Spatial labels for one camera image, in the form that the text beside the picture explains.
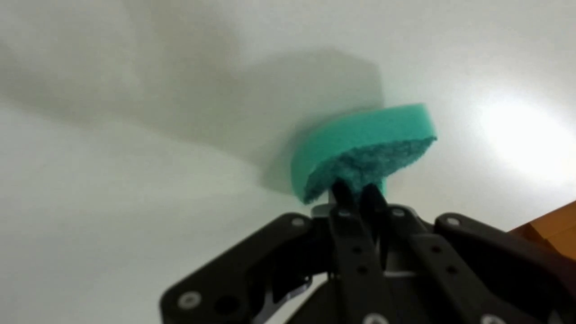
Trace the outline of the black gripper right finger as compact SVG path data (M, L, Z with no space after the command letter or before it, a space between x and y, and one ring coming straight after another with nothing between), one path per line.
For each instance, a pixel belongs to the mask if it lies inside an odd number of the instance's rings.
M380 261L406 324L514 324L515 308L416 214L391 207L377 185L362 191L359 209L380 239Z

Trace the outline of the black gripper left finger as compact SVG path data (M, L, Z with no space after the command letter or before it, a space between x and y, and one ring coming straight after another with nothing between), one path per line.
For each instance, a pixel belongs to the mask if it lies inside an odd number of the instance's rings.
M344 320L346 324L386 324L386 313L379 302L379 263L353 194L344 182L337 182L330 196L334 202L330 229Z

